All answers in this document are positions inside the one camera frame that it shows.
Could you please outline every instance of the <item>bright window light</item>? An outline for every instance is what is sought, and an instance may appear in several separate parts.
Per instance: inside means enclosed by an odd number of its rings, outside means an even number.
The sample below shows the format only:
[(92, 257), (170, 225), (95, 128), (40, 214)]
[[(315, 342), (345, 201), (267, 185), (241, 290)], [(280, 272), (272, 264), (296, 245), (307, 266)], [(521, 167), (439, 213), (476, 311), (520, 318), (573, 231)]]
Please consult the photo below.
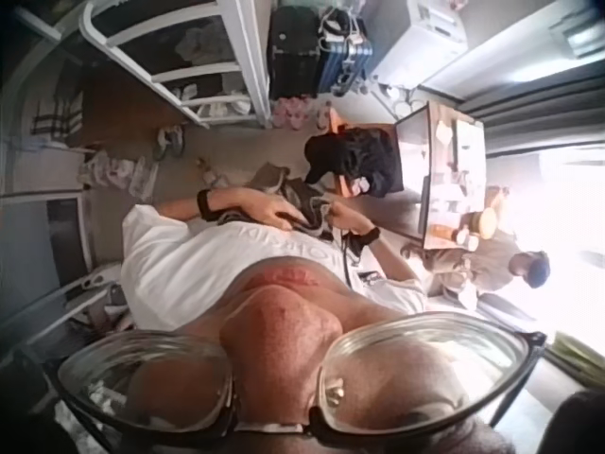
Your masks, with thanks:
[(567, 69), (575, 68), (576, 66), (581, 66), (582, 64), (583, 61), (568, 59), (544, 61), (542, 63), (526, 66), (525, 68), (513, 73), (510, 78), (513, 82), (530, 82), (532, 80), (537, 80), (545, 78), (546, 76), (560, 73), (561, 71), (565, 71)]

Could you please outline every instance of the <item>white t-shirt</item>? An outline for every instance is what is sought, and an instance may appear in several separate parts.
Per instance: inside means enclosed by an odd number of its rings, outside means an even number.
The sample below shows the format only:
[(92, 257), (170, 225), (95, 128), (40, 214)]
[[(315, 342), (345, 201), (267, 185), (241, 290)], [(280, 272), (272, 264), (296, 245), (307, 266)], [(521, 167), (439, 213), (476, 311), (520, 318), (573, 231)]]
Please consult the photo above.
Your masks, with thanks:
[[(346, 282), (340, 248), (299, 232), (230, 222), (194, 235), (186, 223), (164, 218), (147, 205), (130, 211), (123, 230), (121, 284), (141, 329), (173, 330), (191, 322), (218, 301), (239, 272), (265, 258), (313, 260)], [(405, 314), (424, 310), (417, 281), (381, 279), (368, 287), (356, 272), (382, 270), (349, 270), (353, 290), (377, 304)]]

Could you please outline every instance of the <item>wooden desk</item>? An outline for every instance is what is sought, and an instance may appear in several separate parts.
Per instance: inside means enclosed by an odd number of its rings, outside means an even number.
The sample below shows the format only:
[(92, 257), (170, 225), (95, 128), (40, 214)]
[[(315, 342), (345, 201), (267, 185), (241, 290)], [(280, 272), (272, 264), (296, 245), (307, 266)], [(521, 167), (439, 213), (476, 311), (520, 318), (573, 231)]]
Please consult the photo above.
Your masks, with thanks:
[[(418, 156), (418, 146), (406, 143), (405, 129), (409, 129), (406, 121), (412, 116), (419, 122), (428, 123), (424, 129), (427, 144), (422, 154), (423, 168), (412, 166), (407, 159), (410, 154)], [(397, 123), (396, 129), (405, 171), (404, 188), (413, 190), (410, 182), (414, 177), (418, 181), (419, 173), (423, 177), (422, 188), (417, 188), (421, 194), (416, 214), (418, 228), (408, 229), (406, 236), (414, 238), (427, 250), (459, 248), (454, 241), (433, 235), (432, 230), (435, 226), (459, 229), (468, 222), (469, 213), (480, 212), (485, 206), (483, 124), (452, 108), (428, 102), (424, 108)]]

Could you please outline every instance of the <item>window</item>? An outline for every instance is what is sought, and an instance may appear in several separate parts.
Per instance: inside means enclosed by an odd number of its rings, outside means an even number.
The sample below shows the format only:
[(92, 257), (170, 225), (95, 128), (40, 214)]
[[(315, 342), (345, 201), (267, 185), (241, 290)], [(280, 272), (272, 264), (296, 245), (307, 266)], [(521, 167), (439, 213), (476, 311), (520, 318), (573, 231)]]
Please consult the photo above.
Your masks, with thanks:
[(539, 155), (539, 175), (512, 201), (520, 205), (513, 221), (522, 249), (548, 253), (550, 279), (498, 294), (605, 356), (604, 161), (605, 148)]

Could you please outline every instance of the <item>white metal bed frame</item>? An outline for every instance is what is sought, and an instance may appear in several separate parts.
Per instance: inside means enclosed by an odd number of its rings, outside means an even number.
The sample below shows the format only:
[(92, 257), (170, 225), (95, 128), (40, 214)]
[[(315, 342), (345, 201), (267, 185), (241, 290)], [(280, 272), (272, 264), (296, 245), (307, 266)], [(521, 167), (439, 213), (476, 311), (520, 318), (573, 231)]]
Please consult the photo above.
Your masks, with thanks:
[[(82, 35), (101, 52), (198, 125), (206, 126), (216, 123), (232, 123), (256, 119), (261, 125), (265, 127), (269, 126), (268, 74), (259, 39), (254, 0), (216, 0), (211, 3), (177, 9), (121, 30), (110, 37), (104, 36), (93, 25), (93, 17), (96, 15), (96, 10), (104, 8), (107, 1), (89, 0), (84, 5), (79, 19), (79, 29)], [(119, 48), (121, 44), (153, 31), (215, 16), (220, 16), (223, 20), (236, 61), (183, 67), (151, 75)], [(164, 82), (170, 80), (229, 72), (241, 72), (248, 89), (248, 95), (212, 96), (181, 101), (164, 86)], [(240, 100), (250, 100), (255, 114), (222, 117), (200, 116), (203, 107), (207, 104)]]

